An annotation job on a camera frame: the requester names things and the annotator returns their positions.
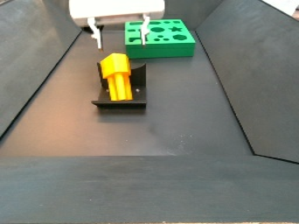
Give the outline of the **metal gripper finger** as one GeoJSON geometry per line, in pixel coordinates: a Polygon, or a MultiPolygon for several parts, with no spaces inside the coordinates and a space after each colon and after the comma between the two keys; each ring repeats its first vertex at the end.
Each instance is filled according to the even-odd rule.
{"type": "Polygon", "coordinates": [[[150,25],[150,16],[148,15],[143,15],[143,24],[142,24],[142,27],[140,27],[140,38],[142,38],[142,45],[144,46],[146,45],[146,36],[148,35],[150,33],[150,30],[148,30],[148,25],[150,25]]]}
{"type": "Polygon", "coordinates": [[[102,50],[102,35],[100,29],[96,26],[96,19],[94,17],[88,18],[88,27],[92,30],[91,37],[98,41],[98,49],[102,50]]]}

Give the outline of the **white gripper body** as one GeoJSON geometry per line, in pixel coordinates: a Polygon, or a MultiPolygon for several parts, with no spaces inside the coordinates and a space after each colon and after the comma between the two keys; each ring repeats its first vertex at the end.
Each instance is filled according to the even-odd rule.
{"type": "Polygon", "coordinates": [[[70,15],[79,27],[123,24],[164,16],[164,0],[70,0],[70,15]]]}

